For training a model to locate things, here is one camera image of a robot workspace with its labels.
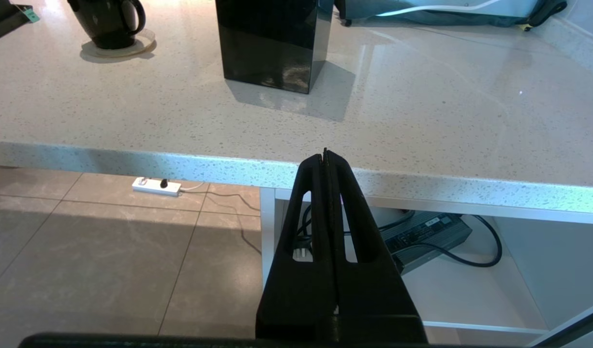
white power strip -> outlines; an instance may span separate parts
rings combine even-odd
[[[161,187],[161,180],[148,179],[140,176],[133,181],[133,191],[147,192],[154,194],[163,194],[163,196],[178,197],[181,185],[179,183],[171,183],[168,181],[166,188]]]

kitchen counter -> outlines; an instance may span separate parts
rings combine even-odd
[[[593,75],[534,33],[334,18],[305,95],[223,78],[212,0],[144,0],[157,48],[112,61],[29,2],[0,39],[0,165],[290,189],[329,147],[367,196],[593,216]]]

beige floor tile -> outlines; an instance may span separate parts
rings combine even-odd
[[[60,200],[81,173],[0,167],[0,194]]]
[[[255,336],[260,218],[201,212],[160,334]]]
[[[64,199],[68,201],[200,211],[204,201],[204,192],[208,189],[208,184],[204,184],[194,191],[182,193],[179,197],[161,196],[159,194],[133,192],[131,184],[133,184],[134,179],[135,176],[84,173]],[[184,188],[195,187],[199,184],[192,181],[174,181],[181,183]]]
[[[40,198],[0,196],[0,275],[58,202]]]
[[[260,188],[210,184],[202,211],[260,216]]]
[[[0,278],[0,348],[44,331],[157,334],[197,215],[61,202]]]

mug handle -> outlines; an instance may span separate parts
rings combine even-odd
[[[130,2],[133,7],[135,7],[135,11],[137,12],[137,29],[129,31],[129,35],[133,36],[144,29],[144,26],[146,25],[146,13],[144,12],[144,7],[142,7],[142,3],[139,2],[139,0],[125,1]]]

glossy black box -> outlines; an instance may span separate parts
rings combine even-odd
[[[309,93],[327,57],[333,0],[215,0],[226,79]]]

